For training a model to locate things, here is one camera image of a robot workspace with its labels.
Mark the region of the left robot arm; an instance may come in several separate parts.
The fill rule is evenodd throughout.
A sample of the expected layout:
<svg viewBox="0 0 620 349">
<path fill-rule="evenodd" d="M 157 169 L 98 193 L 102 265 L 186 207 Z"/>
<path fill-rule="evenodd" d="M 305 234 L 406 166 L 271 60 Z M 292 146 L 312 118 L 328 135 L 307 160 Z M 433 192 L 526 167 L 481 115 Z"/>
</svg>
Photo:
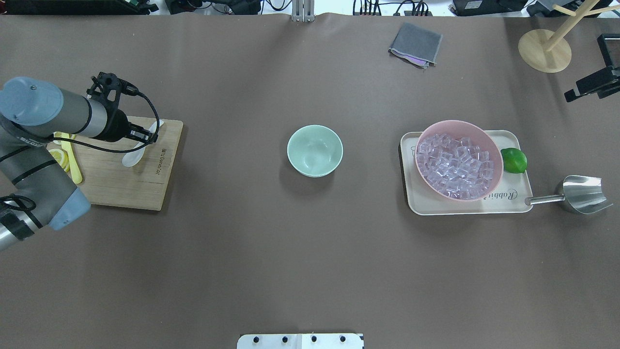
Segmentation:
<svg viewBox="0 0 620 349">
<path fill-rule="evenodd" d="M 0 168 L 15 191 L 1 197 L 1 249 L 49 226 L 61 230 L 86 214 L 91 203 L 53 158 L 47 145 L 55 132 L 105 142 L 123 138 L 141 148 L 154 144 L 158 129 L 131 123 L 120 110 L 121 95 L 146 98 L 113 73 L 92 77 L 86 96 L 30 77 L 16 77 L 1 90 Z"/>
</svg>

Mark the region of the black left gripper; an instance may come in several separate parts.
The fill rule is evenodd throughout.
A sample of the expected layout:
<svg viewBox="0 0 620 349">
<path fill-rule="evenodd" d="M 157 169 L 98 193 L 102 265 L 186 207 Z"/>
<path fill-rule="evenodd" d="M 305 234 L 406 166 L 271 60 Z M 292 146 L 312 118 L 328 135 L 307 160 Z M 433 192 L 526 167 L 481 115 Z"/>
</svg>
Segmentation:
<svg viewBox="0 0 620 349">
<path fill-rule="evenodd" d="M 138 145 L 151 145 L 157 141 L 158 135 L 149 128 L 131 124 L 126 114 L 117 109 L 115 113 L 109 113 L 106 126 L 100 133 L 100 139 L 105 142 L 117 142 L 126 137 L 138 142 Z"/>
</svg>

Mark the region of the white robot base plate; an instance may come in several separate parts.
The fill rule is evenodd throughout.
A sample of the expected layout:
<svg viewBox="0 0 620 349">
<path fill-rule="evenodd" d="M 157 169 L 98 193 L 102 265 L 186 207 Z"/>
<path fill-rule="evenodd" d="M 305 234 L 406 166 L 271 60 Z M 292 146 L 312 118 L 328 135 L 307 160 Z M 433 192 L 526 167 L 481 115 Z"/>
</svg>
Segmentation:
<svg viewBox="0 0 620 349">
<path fill-rule="evenodd" d="M 237 349 L 363 349 L 363 334 L 273 333 L 240 336 Z"/>
</svg>

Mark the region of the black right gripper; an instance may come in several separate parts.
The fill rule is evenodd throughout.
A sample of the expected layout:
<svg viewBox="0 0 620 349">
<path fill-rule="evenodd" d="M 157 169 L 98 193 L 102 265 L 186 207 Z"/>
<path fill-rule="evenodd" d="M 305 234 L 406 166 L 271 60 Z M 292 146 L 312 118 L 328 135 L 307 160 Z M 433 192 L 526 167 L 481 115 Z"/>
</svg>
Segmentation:
<svg viewBox="0 0 620 349">
<path fill-rule="evenodd" d="M 620 69 L 607 66 L 576 82 L 575 88 L 564 93 L 566 102 L 596 93 L 599 99 L 613 95 L 620 90 Z"/>
</svg>

